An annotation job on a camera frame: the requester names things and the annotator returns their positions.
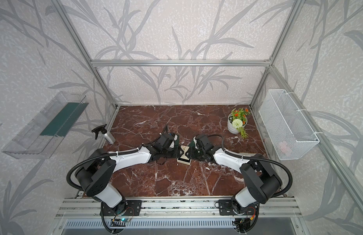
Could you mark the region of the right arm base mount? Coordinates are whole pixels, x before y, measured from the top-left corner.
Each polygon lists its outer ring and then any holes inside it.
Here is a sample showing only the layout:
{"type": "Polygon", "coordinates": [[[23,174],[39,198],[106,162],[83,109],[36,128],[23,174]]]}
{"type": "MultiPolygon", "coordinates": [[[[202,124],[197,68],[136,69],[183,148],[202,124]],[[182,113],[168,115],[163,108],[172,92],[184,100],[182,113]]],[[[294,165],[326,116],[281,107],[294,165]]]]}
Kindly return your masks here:
{"type": "Polygon", "coordinates": [[[214,206],[219,210],[220,215],[256,216],[257,214],[256,204],[249,204],[247,207],[242,207],[239,203],[231,199],[220,199],[214,203],[214,206]]]}

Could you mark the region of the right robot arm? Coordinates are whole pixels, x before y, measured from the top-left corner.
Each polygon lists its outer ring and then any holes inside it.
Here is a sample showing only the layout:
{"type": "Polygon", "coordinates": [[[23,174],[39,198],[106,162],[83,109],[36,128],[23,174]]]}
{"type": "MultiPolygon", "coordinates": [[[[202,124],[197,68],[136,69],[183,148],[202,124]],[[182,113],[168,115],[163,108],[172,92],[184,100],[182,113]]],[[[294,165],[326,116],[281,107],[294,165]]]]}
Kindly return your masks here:
{"type": "Polygon", "coordinates": [[[244,208],[252,204],[265,204],[292,187],[291,171],[261,154],[246,156],[229,151],[224,148],[224,142],[215,146],[205,134],[195,136],[188,147],[186,156],[189,159],[223,165],[242,174],[245,187],[231,198],[237,214],[242,214],[244,208]]]}

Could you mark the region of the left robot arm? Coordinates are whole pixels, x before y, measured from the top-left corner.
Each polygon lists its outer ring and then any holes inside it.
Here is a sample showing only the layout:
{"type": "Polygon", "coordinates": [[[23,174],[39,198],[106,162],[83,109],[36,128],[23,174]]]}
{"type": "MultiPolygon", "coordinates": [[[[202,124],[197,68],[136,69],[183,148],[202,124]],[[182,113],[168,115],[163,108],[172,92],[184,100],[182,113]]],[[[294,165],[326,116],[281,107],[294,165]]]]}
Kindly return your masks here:
{"type": "Polygon", "coordinates": [[[111,185],[112,175],[124,168],[147,164],[161,158],[172,159],[180,155],[179,135],[163,133],[156,140],[136,149],[107,152],[96,150],[88,159],[73,166],[67,173],[67,183],[85,195],[115,208],[124,196],[111,185]]]}

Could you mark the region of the cream box base black insert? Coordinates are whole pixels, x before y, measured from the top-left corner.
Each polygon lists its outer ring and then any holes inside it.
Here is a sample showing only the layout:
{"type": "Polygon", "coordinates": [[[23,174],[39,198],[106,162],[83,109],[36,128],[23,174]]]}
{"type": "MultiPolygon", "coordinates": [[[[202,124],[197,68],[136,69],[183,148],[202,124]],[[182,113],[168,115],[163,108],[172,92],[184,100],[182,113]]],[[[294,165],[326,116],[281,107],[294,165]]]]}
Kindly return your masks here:
{"type": "Polygon", "coordinates": [[[185,155],[186,152],[188,151],[189,147],[181,146],[180,148],[181,148],[182,155],[180,155],[180,157],[177,158],[177,162],[180,164],[184,164],[184,165],[191,165],[191,160],[185,155]]]}

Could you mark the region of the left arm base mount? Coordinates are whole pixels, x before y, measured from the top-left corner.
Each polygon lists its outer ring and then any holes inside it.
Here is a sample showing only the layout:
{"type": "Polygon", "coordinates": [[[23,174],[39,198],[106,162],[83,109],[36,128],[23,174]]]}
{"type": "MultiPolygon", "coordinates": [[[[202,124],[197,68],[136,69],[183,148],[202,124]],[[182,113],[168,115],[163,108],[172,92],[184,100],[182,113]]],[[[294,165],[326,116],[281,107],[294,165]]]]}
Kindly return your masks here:
{"type": "Polygon", "coordinates": [[[141,206],[142,206],[141,200],[123,200],[113,208],[110,208],[106,203],[102,202],[100,215],[139,216],[141,206]]]}

